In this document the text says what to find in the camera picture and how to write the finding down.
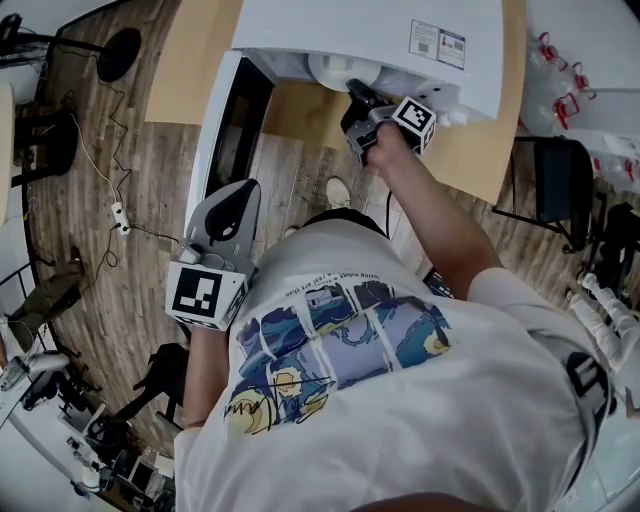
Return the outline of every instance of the wooden floor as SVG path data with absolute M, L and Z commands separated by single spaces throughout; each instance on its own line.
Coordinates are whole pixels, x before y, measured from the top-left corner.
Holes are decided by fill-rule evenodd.
M 199 127 L 144 123 L 145 105 L 158 55 L 179 0 L 132 0 L 83 20 L 65 32 L 66 37 L 103 44 L 117 30 L 133 26 L 142 32 L 143 46 L 134 67 L 112 84 L 126 93 L 114 117 L 129 127 L 118 158 L 130 178 L 121 187 L 132 224 L 180 237 Z M 75 92 L 78 122 L 87 149 L 97 166 L 114 182 L 124 176 L 112 154 L 122 129 L 108 119 L 119 94 L 98 84 L 93 59 L 56 51 L 46 84 L 51 104 L 59 104 L 69 90 Z M 516 161 L 516 209 L 532 216 L 535 210 L 532 158 L 527 145 L 519 145 Z M 287 227 L 302 225 L 326 208 L 324 186 L 331 176 L 341 177 L 352 191 L 351 204 L 370 215 L 384 229 L 387 189 L 382 180 L 357 169 L 350 154 L 304 145 L 299 141 L 263 136 L 252 175 L 262 187 L 262 206 L 253 255 L 258 258 L 276 243 Z M 623 199 L 609 192 L 611 204 Z M 572 283 L 583 255 L 567 256 L 565 241 L 550 231 L 491 213 L 487 203 L 450 190 L 461 206 L 487 231 L 504 265 L 541 295 L 565 307 L 564 292 Z M 55 321 L 61 340 L 82 352 L 95 384 L 112 410 L 130 401 L 132 386 L 145 372 L 150 353 L 164 343 L 182 342 L 176 323 L 164 314 L 164 284 L 172 242 L 140 231 L 121 238 L 113 232 L 111 250 L 116 268 L 96 269 L 109 240 L 113 194 L 92 169 L 79 147 L 69 173 L 31 185 L 37 206 L 30 215 L 35 250 L 44 257 L 64 261 L 77 245 L 87 267 L 89 288 L 82 300 Z M 511 179 L 507 175 L 499 206 L 511 210 Z M 640 198 L 633 198 L 640 207 Z M 420 277 L 429 262 L 406 216 L 391 203 L 392 243 L 405 265 Z M 41 268 L 41 276 L 50 270 Z M 629 283 L 635 304 L 640 292 L 640 265 Z M 172 453 L 172 436 L 153 414 L 163 407 L 158 399 L 136 416 L 133 423 L 141 438 Z

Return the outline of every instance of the electrical outlet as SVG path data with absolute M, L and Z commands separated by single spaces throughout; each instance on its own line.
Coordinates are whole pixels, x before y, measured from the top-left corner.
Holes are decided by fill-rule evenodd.
M 121 235 L 128 235 L 131 231 L 131 227 L 129 226 L 127 213 L 125 212 L 122 203 L 113 203 L 113 205 L 111 205 L 111 211 L 113 211 L 113 217 L 115 218 L 116 224 L 119 224 L 118 233 Z

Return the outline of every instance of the white cable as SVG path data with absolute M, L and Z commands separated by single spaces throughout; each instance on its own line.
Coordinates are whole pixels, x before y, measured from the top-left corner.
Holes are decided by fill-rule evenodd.
M 113 186 L 113 183 L 111 183 L 111 180 L 100 172 L 100 169 L 98 169 L 98 166 L 91 159 L 91 156 L 89 155 L 89 152 L 87 151 L 87 147 L 84 145 L 84 139 L 82 138 L 82 130 L 80 130 L 80 126 L 78 125 L 78 121 L 76 121 L 76 116 L 74 116 L 73 114 L 70 114 L 70 115 L 71 115 L 71 118 L 73 119 L 73 122 L 78 127 L 78 135 L 80 135 L 80 143 L 82 144 L 82 149 L 84 149 L 84 152 L 87 155 L 87 158 L 89 159 L 89 162 L 91 162 L 91 165 L 93 165 L 93 168 L 96 170 L 96 172 L 102 177 L 103 180 L 105 180 L 106 182 L 109 183 L 109 185 L 111 185 L 111 191 L 113 192 L 113 199 L 117 203 L 118 202 L 118 195 L 116 194 L 116 188 Z

